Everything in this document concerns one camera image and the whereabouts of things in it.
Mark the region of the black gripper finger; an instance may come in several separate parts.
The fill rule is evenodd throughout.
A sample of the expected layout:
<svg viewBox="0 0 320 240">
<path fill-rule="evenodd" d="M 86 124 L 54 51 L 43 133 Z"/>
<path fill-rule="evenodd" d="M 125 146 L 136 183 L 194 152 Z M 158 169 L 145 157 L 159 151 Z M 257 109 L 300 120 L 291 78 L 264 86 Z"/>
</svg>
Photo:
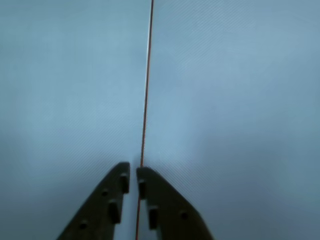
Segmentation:
<svg viewBox="0 0 320 240">
<path fill-rule="evenodd" d="M 130 163 L 116 164 L 99 182 L 59 240 L 112 240 L 121 223 L 123 198 L 130 189 Z"/>
<path fill-rule="evenodd" d="M 136 169 L 139 197 L 145 201 L 148 227 L 158 240 L 213 240 L 196 208 L 150 167 Z"/>
</svg>

